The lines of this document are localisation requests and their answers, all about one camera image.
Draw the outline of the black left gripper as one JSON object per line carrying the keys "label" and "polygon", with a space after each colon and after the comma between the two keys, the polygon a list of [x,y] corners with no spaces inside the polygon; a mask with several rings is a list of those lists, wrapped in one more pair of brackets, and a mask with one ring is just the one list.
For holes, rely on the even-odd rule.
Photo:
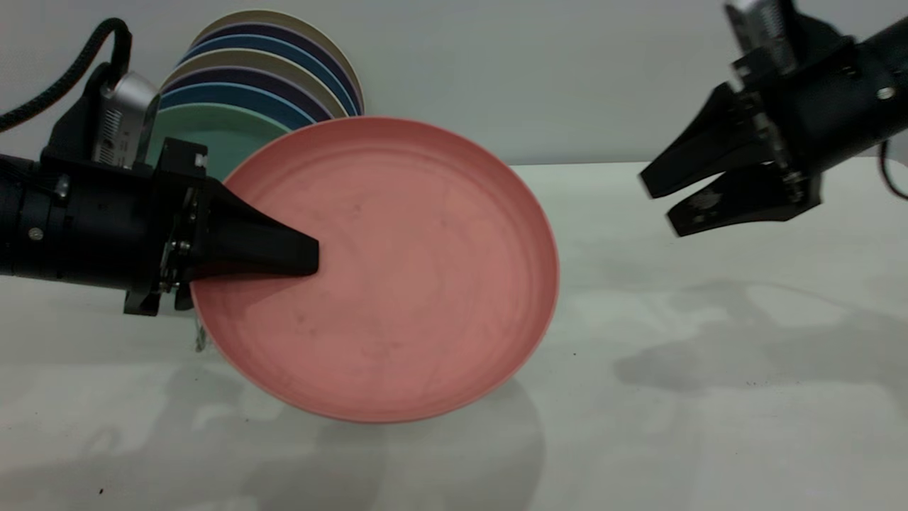
{"label": "black left gripper", "polygon": [[67,280],[118,289],[124,314],[154,317],[162,295],[216,276],[309,276],[314,237],[266,216],[207,177],[205,145],[168,138],[156,166],[84,166],[67,202]]}

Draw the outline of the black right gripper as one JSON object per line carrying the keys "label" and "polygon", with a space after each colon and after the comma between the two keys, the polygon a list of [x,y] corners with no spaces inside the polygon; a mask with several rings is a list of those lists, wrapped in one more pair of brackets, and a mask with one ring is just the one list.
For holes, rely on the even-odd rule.
{"label": "black right gripper", "polygon": [[887,175],[884,35],[840,38],[788,72],[768,51],[752,50],[735,71],[753,112],[729,83],[717,85],[681,135],[640,172],[652,199],[723,174],[668,211],[675,235],[801,216],[821,203],[824,172],[870,148],[879,149]]}

